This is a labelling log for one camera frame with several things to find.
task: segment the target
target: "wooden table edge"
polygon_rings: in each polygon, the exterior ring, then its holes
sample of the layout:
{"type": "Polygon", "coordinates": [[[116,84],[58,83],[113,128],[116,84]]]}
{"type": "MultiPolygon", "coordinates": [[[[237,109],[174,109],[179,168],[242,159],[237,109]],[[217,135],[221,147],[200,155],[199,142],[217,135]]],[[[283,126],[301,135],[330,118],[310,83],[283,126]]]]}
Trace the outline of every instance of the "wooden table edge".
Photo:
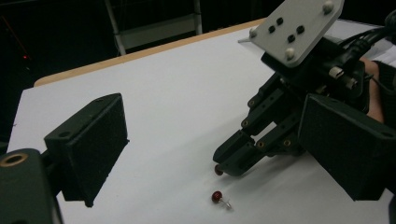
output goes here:
{"type": "Polygon", "coordinates": [[[215,36],[219,36],[219,35],[226,35],[228,33],[232,33],[232,32],[238,31],[238,30],[246,29],[246,28],[249,28],[249,27],[254,27],[254,26],[257,26],[257,25],[261,24],[263,22],[263,20],[264,19],[260,19],[260,20],[256,20],[256,21],[249,21],[249,22],[246,22],[246,23],[238,24],[238,25],[235,25],[235,26],[232,26],[232,27],[224,28],[224,29],[217,30],[217,31],[214,31],[214,32],[210,32],[210,33],[206,33],[206,34],[203,34],[203,35],[196,35],[196,36],[189,37],[189,38],[186,38],[186,39],[181,39],[181,40],[178,40],[178,41],[175,41],[175,42],[171,42],[171,43],[168,43],[168,44],[160,45],[158,47],[154,47],[154,48],[150,48],[150,49],[144,49],[144,50],[141,50],[141,51],[138,51],[138,52],[134,52],[134,53],[131,53],[131,54],[126,54],[126,55],[123,55],[123,56],[120,56],[120,57],[117,57],[117,58],[113,58],[113,59],[109,59],[109,60],[105,60],[105,61],[102,61],[102,62],[99,62],[99,63],[92,63],[92,64],[89,64],[89,65],[85,65],[85,66],[82,66],[82,67],[79,67],[79,68],[71,69],[71,70],[64,71],[64,72],[61,72],[61,73],[57,73],[57,74],[54,74],[54,75],[50,75],[50,76],[47,76],[47,77],[42,77],[42,78],[38,79],[35,82],[34,87],[42,86],[42,85],[45,85],[45,84],[49,84],[51,82],[60,81],[60,80],[67,79],[67,78],[70,78],[70,77],[80,76],[80,75],[83,75],[83,74],[86,74],[86,73],[90,73],[90,72],[93,72],[93,71],[97,71],[97,70],[100,70],[100,69],[103,69],[103,68],[106,68],[106,67],[109,67],[109,66],[113,66],[113,65],[116,65],[116,64],[120,64],[120,63],[126,63],[126,62],[129,62],[129,61],[132,61],[132,60],[136,60],[136,59],[139,59],[139,58],[147,57],[149,55],[152,55],[152,54],[155,54],[155,53],[159,53],[159,52],[162,52],[162,51],[166,51],[166,50],[169,50],[169,49],[178,48],[178,47],[181,47],[181,46],[184,46],[184,45],[188,45],[188,44],[191,44],[191,43],[194,43],[194,42],[198,42],[198,41],[201,41],[201,40],[205,40],[205,39],[208,39],[208,38],[211,38],[211,37],[215,37],[215,36]]]}

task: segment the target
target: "white mounting plate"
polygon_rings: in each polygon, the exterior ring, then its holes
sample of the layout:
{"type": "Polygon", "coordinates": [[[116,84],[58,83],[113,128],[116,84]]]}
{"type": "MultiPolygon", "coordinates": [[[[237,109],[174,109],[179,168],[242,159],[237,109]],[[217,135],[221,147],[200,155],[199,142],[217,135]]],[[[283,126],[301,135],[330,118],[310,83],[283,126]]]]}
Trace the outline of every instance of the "white mounting plate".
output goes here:
{"type": "Polygon", "coordinates": [[[250,33],[250,41],[287,67],[295,67],[338,19],[343,5],[344,0],[286,0],[250,33]],[[325,4],[332,5],[332,11],[327,14],[323,10],[325,4]],[[279,18],[283,19],[282,24],[277,24],[279,18]],[[296,29],[301,25],[304,32],[297,34],[296,29]],[[291,43],[290,35],[295,36],[291,43]],[[291,58],[286,55],[287,49],[293,51],[291,58]]]}

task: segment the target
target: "black block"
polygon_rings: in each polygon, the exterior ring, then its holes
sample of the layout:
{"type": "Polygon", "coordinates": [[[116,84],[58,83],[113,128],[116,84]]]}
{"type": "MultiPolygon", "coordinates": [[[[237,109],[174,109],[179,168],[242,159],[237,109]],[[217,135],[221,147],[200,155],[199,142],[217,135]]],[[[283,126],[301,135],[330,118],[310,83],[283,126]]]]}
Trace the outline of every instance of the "black block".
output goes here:
{"type": "Polygon", "coordinates": [[[311,94],[299,139],[353,200],[379,199],[395,157],[395,130],[344,103],[311,94]]]}
{"type": "Polygon", "coordinates": [[[50,157],[60,163],[66,178],[67,201],[89,207],[128,144],[119,93],[96,99],[45,137],[50,157]]]}

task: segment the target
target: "small red ball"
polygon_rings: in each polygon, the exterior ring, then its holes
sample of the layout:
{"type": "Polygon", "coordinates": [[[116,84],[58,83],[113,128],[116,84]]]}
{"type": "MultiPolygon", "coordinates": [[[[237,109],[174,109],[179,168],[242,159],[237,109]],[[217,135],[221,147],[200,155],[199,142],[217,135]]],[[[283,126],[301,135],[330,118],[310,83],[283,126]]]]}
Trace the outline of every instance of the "small red ball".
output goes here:
{"type": "Polygon", "coordinates": [[[212,194],[212,201],[214,203],[218,203],[220,201],[220,199],[222,198],[222,193],[220,191],[215,191],[212,194]]]}

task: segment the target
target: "white table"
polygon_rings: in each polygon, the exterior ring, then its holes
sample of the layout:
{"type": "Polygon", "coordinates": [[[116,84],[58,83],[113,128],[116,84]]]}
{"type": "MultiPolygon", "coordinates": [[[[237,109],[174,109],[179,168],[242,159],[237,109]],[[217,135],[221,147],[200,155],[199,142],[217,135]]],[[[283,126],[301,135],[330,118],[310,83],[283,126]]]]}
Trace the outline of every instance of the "white table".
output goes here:
{"type": "Polygon", "coordinates": [[[120,92],[131,142],[93,208],[58,196],[65,223],[388,223],[390,192],[353,202],[308,153],[265,158],[240,177],[214,173],[213,153],[273,74],[261,49],[237,44],[246,36],[248,29],[26,90],[9,149],[43,152],[58,125],[120,92]],[[212,203],[215,190],[233,210],[212,203]]]}

